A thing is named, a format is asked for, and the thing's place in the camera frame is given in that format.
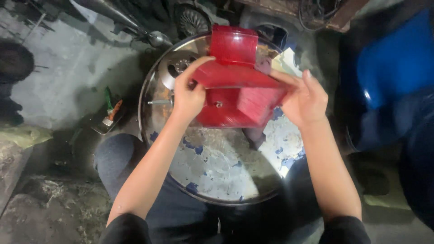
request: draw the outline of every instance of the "wire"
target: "wire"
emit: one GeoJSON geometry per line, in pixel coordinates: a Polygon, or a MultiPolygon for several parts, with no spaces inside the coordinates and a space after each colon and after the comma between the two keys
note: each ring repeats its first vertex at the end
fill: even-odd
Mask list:
{"type": "Polygon", "coordinates": [[[320,0],[314,0],[314,1],[316,1],[316,5],[317,5],[317,7],[318,7],[318,9],[319,9],[319,12],[320,12],[320,19],[322,19],[322,20],[325,20],[325,19],[327,19],[327,18],[329,18],[325,23],[323,23],[321,26],[319,26],[319,27],[317,27],[317,28],[309,28],[309,27],[307,27],[305,24],[304,24],[304,21],[303,21],[303,16],[302,16],[302,13],[303,13],[303,7],[305,6],[304,5],[304,3],[305,3],[305,1],[306,0],[300,0],[300,2],[299,2],[299,13],[298,13],[298,17],[299,17],[299,21],[300,21],[300,25],[303,27],[303,29],[305,29],[305,30],[307,30],[307,31],[318,31],[318,30],[320,30],[320,29],[322,29],[322,28],[324,28],[324,27],[326,27],[331,21],[332,21],[332,18],[333,18],[333,16],[334,16],[334,14],[338,11],[338,9],[339,9],[339,3],[340,3],[340,0],[335,0],[335,8],[333,9],[333,10],[331,10],[330,12],[328,12],[328,13],[325,13],[325,9],[324,9],[324,7],[320,4],[320,0]]]}

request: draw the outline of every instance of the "concrete floor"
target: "concrete floor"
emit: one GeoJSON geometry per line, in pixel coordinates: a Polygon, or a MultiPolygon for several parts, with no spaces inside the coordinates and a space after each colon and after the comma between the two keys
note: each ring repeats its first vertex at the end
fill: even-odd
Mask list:
{"type": "MultiPolygon", "coordinates": [[[[380,1],[371,2],[377,3],[370,3],[372,6],[362,12],[372,11],[380,1]]],[[[24,36],[28,31],[11,16],[4,12],[0,15],[15,32],[24,36]]],[[[130,98],[132,107],[125,126],[113,133],[123,130],[138,135],[134,114],[137,89],[159,52],[146,45],[140,46],[142,51],[130,48],[130,37],[112,34],[112,22],[102,16],[89,24],[61,15],[60,20],[48,25],[55,32],[39,28],[25,43],[35,55],[36,64],[48,68],[37,68],[38,72],[16,84],[11,98],[23,106],[20,114],[26,124],[49,128],[54,138],[33,147],[15,194],[0,219],[0,239],[6,244],[51,244],[60,240],[95,243],[110,203],[92,168],[93,149],[104,137],[92,131],[90,125],[101,120],[94,114],[104,110],[104,88],[109,86],[113,93],[130,98]]],[[[303,68],[312,69],[326,91],[333,94],[339,36],[331,32],[316,36],[305,33],[302,39],[303,68]]],[[[434,240],[434,232],[408,210],[364,204],[363,217],[373,243],[424,244],[434,240]]],[[[321,233],[322,228],[305,243],[318,243],[321,233]]]]}

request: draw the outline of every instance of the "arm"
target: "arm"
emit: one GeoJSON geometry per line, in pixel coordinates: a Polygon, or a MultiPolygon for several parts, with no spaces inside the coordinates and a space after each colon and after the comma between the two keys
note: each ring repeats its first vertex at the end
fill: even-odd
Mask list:
{"type": "Polygon", "coordinates": [[[299,127],[324,221],[340,216],[361,220],[360,198],[326,117],[326,92],[308,70],[302,79],[275,70],[270,75],[292,87],[282,102],[282,110],[299,127]]]}
{"type": "Polygon", "coordinates": [[[146,218],[161,190],[185,130],[204,105],[205,89],[197,84],[193,91],[189,90],[190,76],[201,64],[214,59],[200,58],[176,78],[173,112],[154,144],[121,187],[113,202],[107,226],[116,217],[126,213],[146,218]]]}

